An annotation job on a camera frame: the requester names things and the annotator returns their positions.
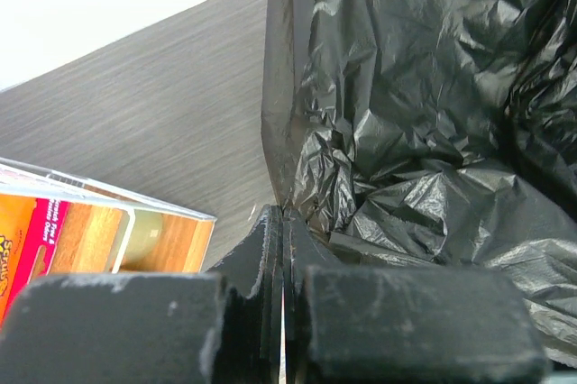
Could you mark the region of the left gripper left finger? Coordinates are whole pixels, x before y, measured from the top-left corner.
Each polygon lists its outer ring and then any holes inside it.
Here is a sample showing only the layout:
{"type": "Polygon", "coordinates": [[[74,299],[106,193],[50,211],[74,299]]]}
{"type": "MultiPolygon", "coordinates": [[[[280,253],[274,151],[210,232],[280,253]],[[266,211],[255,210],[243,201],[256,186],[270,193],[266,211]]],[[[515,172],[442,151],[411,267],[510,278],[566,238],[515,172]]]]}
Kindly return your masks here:
{"type": "Polygon", "coordinates": [[[1,330],[4,383],[275,383],[283,217],[261,210],[208,271],[38,279],[1,330]]]}

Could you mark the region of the black trash bag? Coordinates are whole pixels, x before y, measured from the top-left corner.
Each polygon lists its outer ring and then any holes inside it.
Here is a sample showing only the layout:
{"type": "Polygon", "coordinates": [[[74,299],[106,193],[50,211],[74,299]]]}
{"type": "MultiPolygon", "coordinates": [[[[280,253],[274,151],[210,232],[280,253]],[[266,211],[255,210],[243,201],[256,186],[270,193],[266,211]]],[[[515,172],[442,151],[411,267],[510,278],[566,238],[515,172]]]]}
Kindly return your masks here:
{"type": "Polygon", "coordinates": [[[278,202],[343,255],[501,270],[576,363],[576,0],[268,0],[278,202]]]}

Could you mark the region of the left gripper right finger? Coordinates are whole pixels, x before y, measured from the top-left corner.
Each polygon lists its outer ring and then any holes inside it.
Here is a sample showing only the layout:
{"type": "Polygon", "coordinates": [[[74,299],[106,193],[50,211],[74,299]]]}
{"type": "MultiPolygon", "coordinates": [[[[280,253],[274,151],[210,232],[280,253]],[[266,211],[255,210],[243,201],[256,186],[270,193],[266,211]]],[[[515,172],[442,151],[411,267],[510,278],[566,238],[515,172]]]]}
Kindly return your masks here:
{"type": "Polygon", "coordinates": [[[550,370],[524,299],[491,270],[356,266],[283,213],[290,383],[538,383],[550,370]]]}

